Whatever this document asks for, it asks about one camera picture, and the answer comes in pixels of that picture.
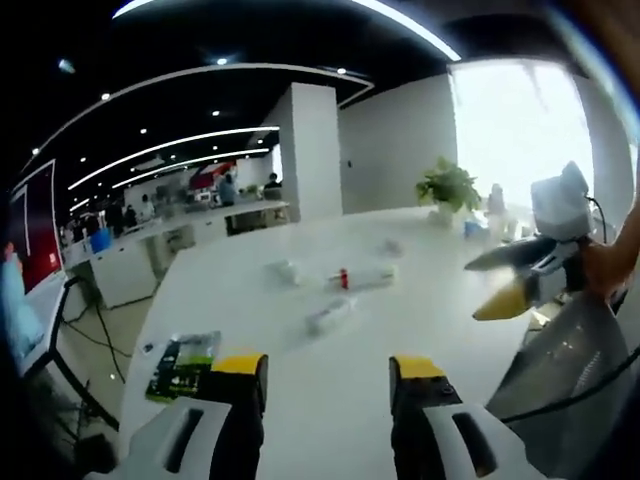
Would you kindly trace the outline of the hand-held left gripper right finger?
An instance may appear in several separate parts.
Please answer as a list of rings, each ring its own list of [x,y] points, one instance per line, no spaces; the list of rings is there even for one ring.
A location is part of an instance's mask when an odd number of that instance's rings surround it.
[[[427,357],[389,358],[391,447],[399,479],[518,479],[520,439],[462,400]]]

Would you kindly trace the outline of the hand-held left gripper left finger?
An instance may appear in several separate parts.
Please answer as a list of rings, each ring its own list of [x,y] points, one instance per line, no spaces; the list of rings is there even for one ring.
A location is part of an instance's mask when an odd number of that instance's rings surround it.
[[[264,443],[268,356],[231,356],[141,427],[119,479],[254,479]]]

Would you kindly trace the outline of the person's right hand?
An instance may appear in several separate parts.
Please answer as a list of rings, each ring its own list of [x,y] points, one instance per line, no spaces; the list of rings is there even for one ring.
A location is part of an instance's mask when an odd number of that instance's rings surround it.
[[[588,290],[609,301],[633,272],[637,254],[626,247],[589,243],[580,247]]]

